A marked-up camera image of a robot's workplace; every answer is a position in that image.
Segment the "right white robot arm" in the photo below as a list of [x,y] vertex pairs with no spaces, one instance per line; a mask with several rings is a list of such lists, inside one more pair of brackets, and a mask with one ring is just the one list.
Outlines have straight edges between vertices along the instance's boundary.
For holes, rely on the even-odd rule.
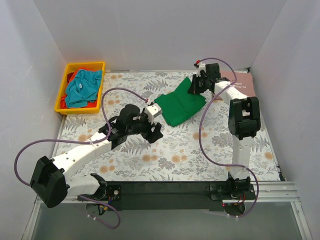
[[260,104],[255,96],[241,93],[226,77],[221,77],[218,63],[205,64],[200,60],[194,66],[197,73],[192,75],[188,93],[202,94],[206,91],[220,97],[229,106],[228,129],[233,139],[232,162],[228,177],[222,186],[213,190],[219,197],[228,195],[237,199],[250,191],[251,147],[254,137],[261,128]]

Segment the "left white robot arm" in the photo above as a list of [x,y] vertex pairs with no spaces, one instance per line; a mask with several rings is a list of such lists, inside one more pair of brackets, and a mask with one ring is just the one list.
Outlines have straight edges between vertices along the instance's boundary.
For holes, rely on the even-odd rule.
[[48,208],[67,197],[84,195],[94,200],[107,200],[107,181],[97,173],[75,177],[74,174],[100,155],[124,143],[128,136],[141,135],[150,144],[163,137],[162,125],[155,118],[162,114],[156,103],[140,109],[127,104],[89,140],[51,159],[40,158],[33,171],[30,187]]

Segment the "green t-shirt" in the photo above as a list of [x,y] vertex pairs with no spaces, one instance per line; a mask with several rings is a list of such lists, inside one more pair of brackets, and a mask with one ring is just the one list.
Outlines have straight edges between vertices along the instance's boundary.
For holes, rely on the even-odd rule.
[[165,122],[171,127],[184,123],[206,104],[206,98],[202,95],[188,93],[191,84],[190,78],[186,77],[174,91],[162,94],[154,100],[162,109]]

